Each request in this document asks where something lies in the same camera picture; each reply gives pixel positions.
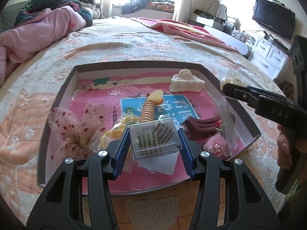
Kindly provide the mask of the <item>person right hand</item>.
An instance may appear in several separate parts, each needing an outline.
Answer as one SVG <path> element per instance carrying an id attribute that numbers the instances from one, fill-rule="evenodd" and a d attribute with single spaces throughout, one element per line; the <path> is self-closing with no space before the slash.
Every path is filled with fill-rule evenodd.
<path id="1" fill-rule="evenodd" d="M 290 166 L 292 165 L 292 157 L 290 154 L 289 140 L 284 134 L 284 128 L 282 125 L 277 125 L 277 129 L 280 131 L 277 138 L 277 165 L 280 168 L 290 169 Z M 297 139 L 295 145 L 299 152 L 306 154 L 306 138 Z"/>

